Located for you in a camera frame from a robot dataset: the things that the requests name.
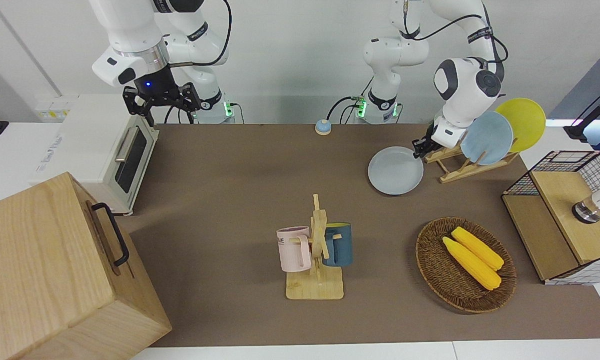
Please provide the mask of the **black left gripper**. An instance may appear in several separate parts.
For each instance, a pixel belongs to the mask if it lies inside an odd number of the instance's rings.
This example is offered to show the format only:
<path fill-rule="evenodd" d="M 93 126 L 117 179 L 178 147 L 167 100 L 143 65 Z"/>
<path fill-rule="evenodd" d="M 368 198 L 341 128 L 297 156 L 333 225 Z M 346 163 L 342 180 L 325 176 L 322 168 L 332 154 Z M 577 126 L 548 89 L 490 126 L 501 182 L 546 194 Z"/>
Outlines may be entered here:
<path fill-rule="evenodd" d="M 426 133 L 421 139 L 412 141 L 414 149 L 414 158 L 424 158 L 428 155 L 428 152 L 433 152 L 438 149 L 438 143 L 432 139 L 437 126 L 434 123 L 430 123 L 426 129 Z"/>

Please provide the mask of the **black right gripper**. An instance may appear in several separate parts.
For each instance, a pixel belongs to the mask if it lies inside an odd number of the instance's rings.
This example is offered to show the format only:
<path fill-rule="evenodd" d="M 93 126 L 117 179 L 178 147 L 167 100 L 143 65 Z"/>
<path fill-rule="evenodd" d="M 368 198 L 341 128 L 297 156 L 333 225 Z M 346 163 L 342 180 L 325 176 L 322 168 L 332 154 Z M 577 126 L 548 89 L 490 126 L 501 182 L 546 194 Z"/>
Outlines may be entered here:
<path fill-rule="evenodd" d="M 130 114 L 141 115 L 154 127 L 152 107 L 175 107 L 186 113 L 190 125 L 195 123 L 195 112 L 201 109 L 201 99 L 192 82 L 176 84 L 171 66 L 133 80 L 135 86 L 125 86 L 122 98 Z"/>

